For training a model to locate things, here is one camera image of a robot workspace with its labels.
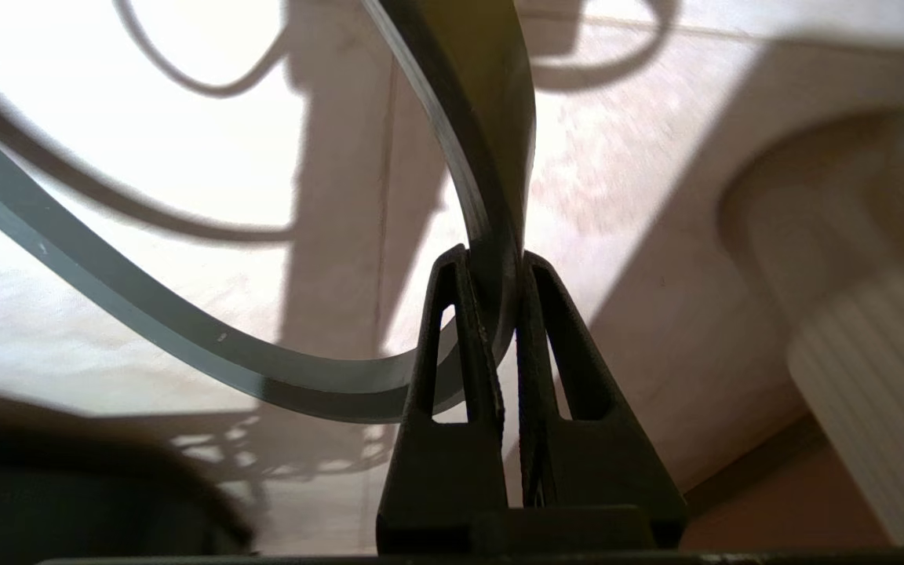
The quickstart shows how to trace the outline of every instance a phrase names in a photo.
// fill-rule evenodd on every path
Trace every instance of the beige floor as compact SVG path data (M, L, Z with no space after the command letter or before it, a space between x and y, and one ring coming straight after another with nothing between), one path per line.
M556 265L669 471L692 487L804 410L782 336L718 243L717 201L788 133L904 107L904 0L520 6L537 64L527 247ZM110 4L0 0L1 104L105 183L279 237L182 235L31 174L163 283L255 336L352 358L410 347L430 262L464 230L423 111L359 4L133 9L197 82L246 74L284 24L286 54L254 85L204 96L157 71ZM169 441L237 494L268 553L374 547L392 426L317 421L228 389L1 233L0 394ZM516 440L510 425L506 457Z

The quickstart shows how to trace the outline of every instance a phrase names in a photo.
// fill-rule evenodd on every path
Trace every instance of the white ribbed object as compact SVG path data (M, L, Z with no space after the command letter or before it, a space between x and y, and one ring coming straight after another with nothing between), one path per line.
M793 334L790 374L904 545L904 268L837 294Z

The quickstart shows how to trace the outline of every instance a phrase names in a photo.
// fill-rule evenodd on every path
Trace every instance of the tiled floor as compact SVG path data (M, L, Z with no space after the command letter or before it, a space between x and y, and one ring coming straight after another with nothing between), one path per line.
M782 336L718 243L718 199L788 133L904 107L904 1L519 4L538 90L527 247L556 265L691 487L803 410ZM0 1L0 101L90 171L55 171L69 184L117 188L194 235L31 167L35 178L240 329L337 357L410 347L430 262L465 235L423 111L358 3L135 2L133 15L186 76L159 71L114 6ZM231 85L267 46L258 79ZM200 93L190 80L228 86ZM513 365L509 352L507 396ZM392 426L317 421L230 390L1 233L0 394L175 443L240 497L266 552L373 548ZM516 440L509 426L509 457Z

